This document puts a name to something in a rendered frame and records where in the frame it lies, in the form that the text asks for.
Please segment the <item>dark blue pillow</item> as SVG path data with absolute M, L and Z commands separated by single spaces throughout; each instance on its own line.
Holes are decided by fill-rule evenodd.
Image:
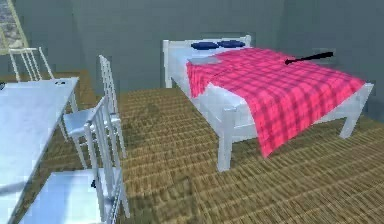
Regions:
M 238 40 L 224 40 L 217 42 L 217 45 L 223 48 L 241 48 L 245 47 L 246 44 Z
M 215 42 L 194 42 L 191 47 L 195 50 L 211 50 L 219 48 L 219 45 Z

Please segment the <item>window with pale frame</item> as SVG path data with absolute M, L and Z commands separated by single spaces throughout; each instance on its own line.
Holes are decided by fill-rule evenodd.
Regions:
M 29 46 L 14 2 L 15 0 L 0 0 L 0 55 L 6 55 L 10 48 Z

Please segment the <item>white table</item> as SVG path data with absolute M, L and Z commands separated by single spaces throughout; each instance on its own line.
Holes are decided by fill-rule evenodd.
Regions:
M 0 90 L 0 224 L 12 223 L 77 83 L 70 77 L 7 83 Z

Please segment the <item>white bed frame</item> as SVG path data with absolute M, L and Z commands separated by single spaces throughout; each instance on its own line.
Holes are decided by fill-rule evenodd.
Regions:
M 193 57 L 211 56 L 219 52 L 219 49 L 198 52 L 191 47 L 193 43 L 198 43 L 198 40 L 162 41 L 165 84 L 167 88 L 171 88 L 176 83 L 218 135 L 217 169 L 223 172 L 231 166 L 232 144 L 257 138 L 258 134 L 248 105 L 236 94 L 209 84 L 202 95 L 196 98 L 191 96 L 187 61 Z M 345 118 L 340 137 L 348 138 L 373 87 L 372 83 L 365 83 L 356 93 L 316 121 L 316 124 Z

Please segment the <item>pink plaid blanket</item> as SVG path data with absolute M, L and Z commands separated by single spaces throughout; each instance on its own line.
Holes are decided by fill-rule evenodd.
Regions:
M 218 53 L 213 64 L 186 64 L 193 97 L 209 84 L 243 98 L 253 117 L 263 156 L 307 129 L 358 91 L 365 82 L 312 62 L 287 65 L 269 49 Z

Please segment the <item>white slatted chair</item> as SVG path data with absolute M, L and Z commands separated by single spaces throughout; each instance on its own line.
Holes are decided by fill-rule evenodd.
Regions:
M 130 216 L 114 127 L 103 97 L 84 124 L 89 169 L 53 172 L 19 224 L 116 224 Z
M 118 111 L 116 88 L 114 85 L 111 63 L 103 55 L 99 55 L 99 62 L 104 87 L 104 94 L 108 100 L 108 111 L 110 112 L 111 122 L 114 127 L 115 134 L 118 136 L 122 154 L 123 156 L 126 156 L 125 141 L 121 128 L 121 119 Z M 73 112 L 70 114 L 65 114 L 63 116 L 63 121 L 67 134 L 74 143 L 75 149 L 77 151 L 83 168 L 87 168 L 87 164 L 81 147 L 86 143 L 81 143 L 80 139 L 85 136 L 84 125 L 92 112 L 93 109 L 90 108 L 78 112 Z
M 54 79 L 54 75 L 52 73 L 52 70 L 48 64 L 47 58 L 46 58 L 45 54 L 43 53 L 43 50 L 41 47 L 38 47 L 38 48 L 19 48 L 19 49 L 13 48 L 13 49 L 9 49 L 8 52 L 9 52 L 12 66 L 13 66 L 13 70 L 15 72 L 16 80 L 18 82 L 21 81 L 21 77 L 20 77 L 19 70 L 18 70 L 18 67 L 16 64 L 16 59 L 15 59 L 16 55 L 19 55 L 21 57 L 21 59 L 24 63 L 24 66 L 27 70 L 27 74 L 29 75 L 29 78 L 31 81 L 39 81 L 39 80 L 43 79 L 43 77 L 40 73 L 38 63 L 37 63 L 36 58 L 35 58 L 36 52 L 39 53 L 41 59 L 43 60 L 49 77 L 51 79 Z

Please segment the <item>grey laptop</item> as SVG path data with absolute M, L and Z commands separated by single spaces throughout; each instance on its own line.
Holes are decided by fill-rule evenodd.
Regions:
M 208 57 L 190 58 L 188 59 L 188 62 L 191 63 L 192 65 L 207 65 L 207 64 L 221 63 L 221 60 L 213 56 L 208 56 Z

